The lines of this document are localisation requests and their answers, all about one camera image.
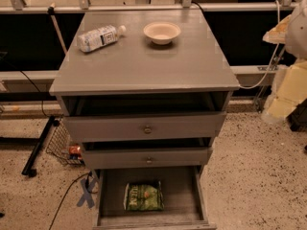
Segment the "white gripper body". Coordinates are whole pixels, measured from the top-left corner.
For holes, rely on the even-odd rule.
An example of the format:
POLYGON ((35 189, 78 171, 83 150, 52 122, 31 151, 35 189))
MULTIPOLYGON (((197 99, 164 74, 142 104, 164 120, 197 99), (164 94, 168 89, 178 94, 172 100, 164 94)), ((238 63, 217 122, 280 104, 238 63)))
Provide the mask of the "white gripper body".
POLYGON ((261 118, 268 124, 284 121, 307 99, 307 61, 300 60, 290 67, 280 66, 272 82, 261 118))

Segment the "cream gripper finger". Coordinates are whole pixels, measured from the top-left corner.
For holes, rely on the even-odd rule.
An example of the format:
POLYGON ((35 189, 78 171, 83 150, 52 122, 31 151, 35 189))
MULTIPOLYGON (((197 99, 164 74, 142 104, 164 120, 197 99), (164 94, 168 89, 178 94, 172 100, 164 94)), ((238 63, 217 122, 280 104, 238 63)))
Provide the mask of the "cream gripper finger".
POLYGON ((283 18, 275 27, 264 34, 263 40, 272 44, 284 44, 290 19, 289 15, 283 18))

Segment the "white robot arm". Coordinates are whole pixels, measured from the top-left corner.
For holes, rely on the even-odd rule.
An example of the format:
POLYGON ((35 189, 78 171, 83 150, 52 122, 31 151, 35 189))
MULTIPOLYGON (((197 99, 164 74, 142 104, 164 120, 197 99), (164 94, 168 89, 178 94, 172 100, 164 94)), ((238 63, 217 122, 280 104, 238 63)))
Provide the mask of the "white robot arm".
POLYGON ((272 82, 262 119, 267 123, 285 120, 307 99, 307 0, 263 36, 273 44, 284 44, 285 51, 296 57, 290 67, 281 66, 272 82))

